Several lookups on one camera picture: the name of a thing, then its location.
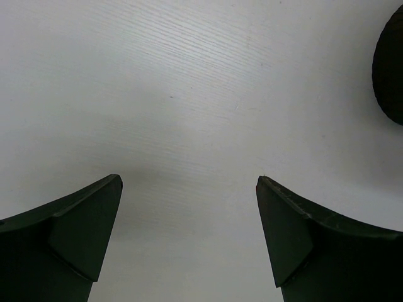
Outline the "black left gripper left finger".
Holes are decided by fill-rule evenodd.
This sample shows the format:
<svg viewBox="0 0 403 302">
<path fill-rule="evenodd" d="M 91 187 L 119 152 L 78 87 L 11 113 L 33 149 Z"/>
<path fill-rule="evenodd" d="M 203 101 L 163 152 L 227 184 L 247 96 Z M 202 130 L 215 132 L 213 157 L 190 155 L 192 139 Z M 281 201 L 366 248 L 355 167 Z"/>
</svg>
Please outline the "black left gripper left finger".
<svg viewBox="0 0 403 302">
<path fill-rule="evenodd" d="M 1 301 L 87 301 L 123 191 L 118 174 L 1 220 Z"/>
</svg>

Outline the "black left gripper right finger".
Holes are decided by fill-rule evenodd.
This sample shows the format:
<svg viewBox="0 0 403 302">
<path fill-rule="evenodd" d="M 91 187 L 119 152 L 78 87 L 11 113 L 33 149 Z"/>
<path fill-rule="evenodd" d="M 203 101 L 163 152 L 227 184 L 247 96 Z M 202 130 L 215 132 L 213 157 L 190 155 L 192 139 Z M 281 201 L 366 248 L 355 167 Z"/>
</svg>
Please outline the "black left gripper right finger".
<svg viewBox="0 0 403 302">
<path fill-rule="evenodd" d="M 402 233 L 363 223 L 261 176 L 256 196 L 285 301 L 401 301 Z"/>
</svg>

